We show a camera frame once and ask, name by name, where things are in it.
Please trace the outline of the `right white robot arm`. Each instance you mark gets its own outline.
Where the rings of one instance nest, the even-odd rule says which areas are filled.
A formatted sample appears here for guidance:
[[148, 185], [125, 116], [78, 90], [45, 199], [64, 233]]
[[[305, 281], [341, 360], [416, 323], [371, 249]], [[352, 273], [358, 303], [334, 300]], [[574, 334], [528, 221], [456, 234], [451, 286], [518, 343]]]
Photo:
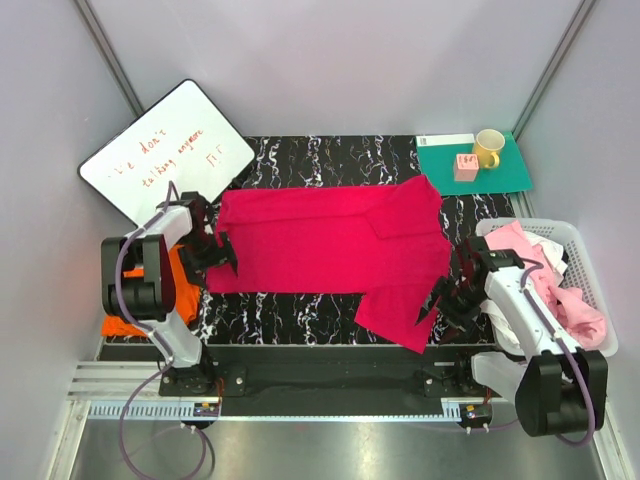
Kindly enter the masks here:
[[573, 447], [588, 444], [605, 420], [608, 363], [600, 351], [584, 349], [538, 295], [530, 276], [542, 263], [512, 249], [492, 250], [481, 236], [467, 238], [455, 253], [461, 275], [436, 282], [433, 304], [417, 321], [439, 312], [466, 332], [482, 303], [491, 300], [526, 361], [518, 364], [498, 351], [475, 354], [454, 371], [457, 390], [472, 397], [488, 387], [514, 406], [531, 437], [554, 435]]

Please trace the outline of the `magenta t shirt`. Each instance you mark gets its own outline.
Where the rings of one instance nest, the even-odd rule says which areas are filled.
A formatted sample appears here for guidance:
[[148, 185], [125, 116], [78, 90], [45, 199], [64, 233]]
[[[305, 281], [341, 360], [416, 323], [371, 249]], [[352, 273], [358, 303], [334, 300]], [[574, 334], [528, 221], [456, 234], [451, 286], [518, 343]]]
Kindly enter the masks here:
[[436, 314], [422, 306], [448, 275], [442, 198], [426, 176], [396, 185], [234, 190], [216, 225], [236, 266], [212, 267], [212, 293], [359, 294], [356, 323], [416, 353]]

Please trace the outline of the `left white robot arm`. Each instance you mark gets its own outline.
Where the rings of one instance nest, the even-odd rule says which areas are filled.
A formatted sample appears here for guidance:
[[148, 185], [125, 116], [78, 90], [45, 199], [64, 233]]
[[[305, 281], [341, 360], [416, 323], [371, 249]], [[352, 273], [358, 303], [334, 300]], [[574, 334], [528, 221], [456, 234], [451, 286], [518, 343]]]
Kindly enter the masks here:
[[207, 231], [212, 205], [197, 192], [166, 198], [153, 217], [132, 233], [101, 244], [102, 305], [142, 331], [165, 360], [160, 393], [203, 396], [216, 390], [218, 375], [204, 343], [178, 312], [170, 252], [178, 246], [185, 268], [197, 276], [211, 267], [238, 269], [226, 233]]

